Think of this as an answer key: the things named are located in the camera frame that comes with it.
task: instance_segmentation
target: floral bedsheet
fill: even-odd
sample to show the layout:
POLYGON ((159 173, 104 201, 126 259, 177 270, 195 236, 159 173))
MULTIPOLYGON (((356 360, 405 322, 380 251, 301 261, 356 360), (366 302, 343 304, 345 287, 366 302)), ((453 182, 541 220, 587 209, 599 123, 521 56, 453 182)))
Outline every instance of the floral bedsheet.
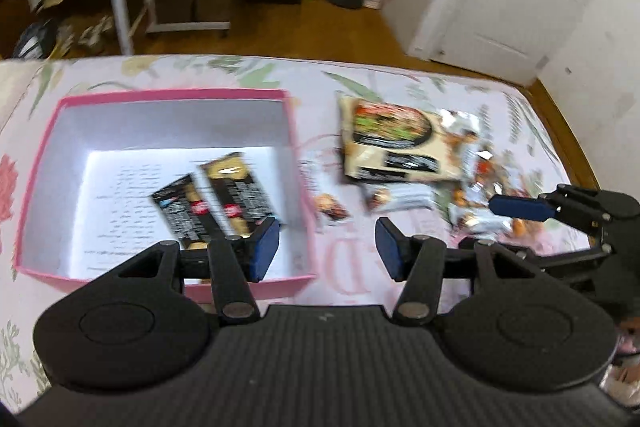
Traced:
MULTIPOLYGON (((6 69, 0 70, 5 76, 6 69)), ((31 331, 42 311, 63 295, 12 269, 17 216, 36 150, 58 100, 68 94, 171 87, 287 89, 294 100, 301 153, 321 152, 324 169, 337 176, 337 92, 430 110, 477 114, 482 139, 494 152, 510 151, 533 194, 569 181, 548 134, 527 100, 512 87, 487 80, 442 76, 357 64, 217 55, 88 58, 38 64, 24 70, 22 97, 0 114, 0 401, 20 410, 48 385, 33 350, 31 331)), ((113 122, 114 128, 121 125, 113 122)), ((354 219, 316 234, 318 279, 290 301, 301 304, 381 303, 389 307, 401 285, 389 280, 376 253, 375 217, 364 212, 358 188, 340 187, 354 219)), ((396 212, 406 234, 427 233, 455 242, 437 211, 396 212)), ((538 253, 585 248, 586 237, 553 221, 532 247, 538 253)), ((441 306, 450 307, 466 283, 445 286, 441 306)))

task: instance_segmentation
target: paper sheet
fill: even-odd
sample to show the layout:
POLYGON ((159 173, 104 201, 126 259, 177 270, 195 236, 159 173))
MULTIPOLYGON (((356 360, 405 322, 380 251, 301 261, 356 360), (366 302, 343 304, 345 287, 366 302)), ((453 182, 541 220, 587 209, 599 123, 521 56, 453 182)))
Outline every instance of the paper sheet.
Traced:
MULTIPOLYGON (((226 233, 232 233, 198 166, 234 151, 244 153, 274 210, 281 220, 286 220, 275 151, 271 147, 93 152, 84 170, 78 198, 70 277, 94 279, 154 243, 173 239, 149 195, 185 174, 192 174, 211 213, 226 233)), ((292 275, 286 236, 283 230, 266 280, 292 275)))

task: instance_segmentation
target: wooden floor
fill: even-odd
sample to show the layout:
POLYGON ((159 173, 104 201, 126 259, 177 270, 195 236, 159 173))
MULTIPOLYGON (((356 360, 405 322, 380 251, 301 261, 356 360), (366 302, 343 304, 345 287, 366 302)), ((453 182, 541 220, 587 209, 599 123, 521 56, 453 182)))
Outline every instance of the wooden floor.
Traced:
MULTIPOLYGON (((408 57, 376 10, 347 10, 325 0, 304 1, 294 6, 223 1, 231 6, 231 30, 227 38, 218 31, 145 35, 140 30, 134 38, 136 53, 308 58, 488 78, 473 71, 408 57)), ((137 12, 141 3, 141 0, 129 0, 131 11, 137 12)), ((54 14, 69 20, 79 34, 102 15, 110 13, 109 0, 83 0, 62 5, 54 14)), ((119 54, 115 39, 107 43, 105 54, 119 54)), ((74 49, 70 56, 87 55, 74 49)), ((519 89, 545 123, 572 182, 597 188, 587 159, 542 83, 538 81, 530 89, 519 89)))

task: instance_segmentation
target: black snack package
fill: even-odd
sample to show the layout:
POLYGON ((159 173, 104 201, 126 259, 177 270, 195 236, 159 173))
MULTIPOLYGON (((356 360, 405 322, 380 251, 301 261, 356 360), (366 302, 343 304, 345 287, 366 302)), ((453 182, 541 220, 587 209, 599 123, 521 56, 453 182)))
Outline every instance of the black snack package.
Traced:
POLYGON ((249 236, 267 217, 276 217, 267 194, 242 160, 242 153, 232 152, 205 163, 211 188, 238 235, 249 236))
POLYGON ((207 248, 213 235, 224 235, 190 174, 154 192, 151 198, 185 249, 207 248))

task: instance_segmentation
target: snack package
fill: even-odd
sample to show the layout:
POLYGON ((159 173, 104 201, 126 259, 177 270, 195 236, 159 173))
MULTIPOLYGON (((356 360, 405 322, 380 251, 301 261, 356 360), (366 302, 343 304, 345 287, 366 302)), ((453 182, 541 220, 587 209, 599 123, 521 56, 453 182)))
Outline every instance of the snack package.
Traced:
POLYGON ((511 218, 496 216, 484 206, 458 206, 449 204, 449 217, 453 227, 471 235, 510 233, 511 218))
MULTIPOLYGON (((520 196, 523 198, 537 197, 527 189, 524 176, 517 166, 513 153, 505 151, 501 157, 495 159, 495 177, 497 184, 501 187, 501 193, 508 196, 520 196)), ((531 235, 535 237, 542 230, 543 224, 537 221, 526 221, 525 219, 513 220, 513 236, 522 237, 531 235)))
POLYGON ((232 152, 200 168, 238 235, 248 237, 265 218, 276 217, 267 193, 244 163, 242 153, 232 152))
POLYGON ((323 225, 340 225, 351 219, 351 214, 340 203, 337 184, 324 172, 318 155, 311 153, 300 160, 300 172, 309 192, 310 203, 316 216, 316 224, 321 230, 323 225))
POLYGON ((151 199, 187 250, 207 248, 213 235, 224 234, 194 187, 190 174, 154 192, 151 199))
POLYGON ((362 184, 362 191, 367 209, 375 214, 435 207, 433 188, 423 183, 362 184))
POLYGON ((462 172, 463 180, 471 180, 476 174, 481 158, 480 120, 468 112, 441 109, 445 141, 450 147, 450 161, 462 172))
POLYGON ((366 181, 459 180, 439 114, 341 96, 344 173, 366 181))

